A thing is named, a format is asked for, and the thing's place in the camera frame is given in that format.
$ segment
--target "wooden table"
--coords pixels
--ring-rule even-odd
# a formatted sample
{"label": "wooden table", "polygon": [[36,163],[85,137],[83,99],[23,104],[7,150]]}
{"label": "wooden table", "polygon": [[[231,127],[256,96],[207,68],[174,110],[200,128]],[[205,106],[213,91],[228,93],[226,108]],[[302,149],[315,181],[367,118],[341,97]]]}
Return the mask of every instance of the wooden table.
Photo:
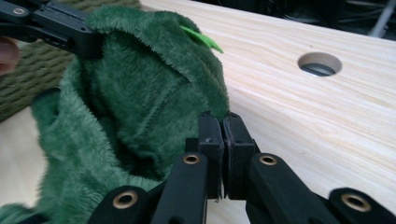
{"label": "wooden table", "polygon": [[[232,111],[260,149],[283,158],[314,192],[350,187],[396,213],[396,42],[183,0],[142,0],[195,21],[224,50]],[[338,58],[315,77],[298,60]],[[45,161],[27,108],[0,124],[0,205],[34,204]],[[243,202],[209,202],[207,223],[248,223]]]}

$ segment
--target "black plastic bracket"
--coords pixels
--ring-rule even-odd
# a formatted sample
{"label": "black plastic bracket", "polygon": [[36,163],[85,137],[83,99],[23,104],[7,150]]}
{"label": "black plastic bracket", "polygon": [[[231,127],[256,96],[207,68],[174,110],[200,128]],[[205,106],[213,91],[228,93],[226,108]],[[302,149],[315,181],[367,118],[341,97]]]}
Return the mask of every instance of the black plastic bracket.
{"label": "black plastic bracket", "polygon": [[85,25],[87,13],[56,1],[0,1],[0,35],[37,39],[80,57],[101,58],[103,35]]}
{"label": "black plastic bracket", "polygon": [[249,167],[247,215],[252,223],[339,223],[321,200],[278,156],[259,153]]}
{"label": "black plastic bracket", "polygon": [[88,224],[143,223],[148,194],[137,187],[123,186],[110,191],[93,211]]}
{"label": "black plastic bracket", "polygon": [[245,200],[248,195],[248,165],[251,157],[260,152],[251,138],[244,121],[231,113],[223,121],[226,141],[224,188],[232,200]]}
{"label": "black plastic bracket", "polygon": [[208,199],[221,198],[222,163],[224,142],[219,122],[209,113],[199,118],[198,152],[204,154],[209,162],[207,178]]}
{"label": "black plastic bracket", "polygon": [[345,224],[396,223],[396,216],[367,194],[355,189],[335,189],[327,205]]}
{"label": "black plastic bracket", "polygon": [[150,223],[205,223],[207,168],[207,158],[201,153],[178,157]]}

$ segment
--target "finger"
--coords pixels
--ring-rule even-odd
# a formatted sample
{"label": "finger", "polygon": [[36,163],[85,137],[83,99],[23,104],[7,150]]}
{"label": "finger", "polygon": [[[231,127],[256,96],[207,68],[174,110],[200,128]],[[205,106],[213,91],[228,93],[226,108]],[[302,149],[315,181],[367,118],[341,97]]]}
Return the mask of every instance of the finger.
{"label": "finger", "polygon": [[0,63],[16,63],[21,57],[21,51],[14,40],[0,37]]}
{"label": "finger", "polygon": [[16,63],[0,63],[0,76],[14,71]]}
{"label": "finger", "polygon": [[1,36],[1,38],[5,38],[5,39],[11,41],[14,44],[18,44],[18,41],[19,41],[17,39],[14,39],[14,38],[11,38],[11,37],[8,37],[8,36]]}

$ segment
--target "round hole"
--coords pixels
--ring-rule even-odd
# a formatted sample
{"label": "round hole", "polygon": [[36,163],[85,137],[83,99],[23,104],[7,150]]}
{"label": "round hole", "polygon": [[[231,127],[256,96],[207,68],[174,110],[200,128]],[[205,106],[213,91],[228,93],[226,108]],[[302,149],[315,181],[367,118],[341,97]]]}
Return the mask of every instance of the round hole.
{"label": "round hole", "polygon": [[303,55],[298,60],[298,66],[301,70],[317,77],[335,75],[339,73],[343,67],[338,58],[322,52],[311,52]]}
{"label": "round hole", "polygon": [[24,14],[24,10],[22,8],[19,8],[19,7],[14,8],[14,10],[12,10],[12,12],[14,12],[17,15]]}
{"label": "round hole", "polygon": [[186,162],[187,164],[196,164],[200,160],[201,159],[196,155],[188,155],[183,158],[183,161]]}
{"label": "round hole", "polygon": [[368,212],[371,210],[371,205],[359,195],[349,193],[343,194],[341,200],[348,207],[357,211]]}
{"label": "round hole", "polygon": [[137,202],[137,193],[132,190],[124,191],[113,200],[113,206],[118,209],[129,208]]}
{"label": "round hole", "polygon": [[275,165],[277,160],[272,156],[261,156],[260,162],[265,165]]}

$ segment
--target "green fleece fabric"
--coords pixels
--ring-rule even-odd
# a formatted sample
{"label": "green fleece fabric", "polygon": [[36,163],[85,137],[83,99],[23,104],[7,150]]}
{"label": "green fleece fabric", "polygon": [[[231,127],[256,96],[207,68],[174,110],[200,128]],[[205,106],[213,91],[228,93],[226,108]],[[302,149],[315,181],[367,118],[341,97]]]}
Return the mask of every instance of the green fleece fabric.
{"label": "green fleece fabric", "polygon": [[222,119],[229,111],[221,64],[181,28],[201,33],[189,19],[103,7],[87,24],[106,35],[104,57],[76,58],[60,89],[34,100],[49,163],[40,198],[34,210],[1,208],[0,223],[16,223],[16,213],[86,223],[111,190],[164,181],[185,139],[197,137],[202,112]]}

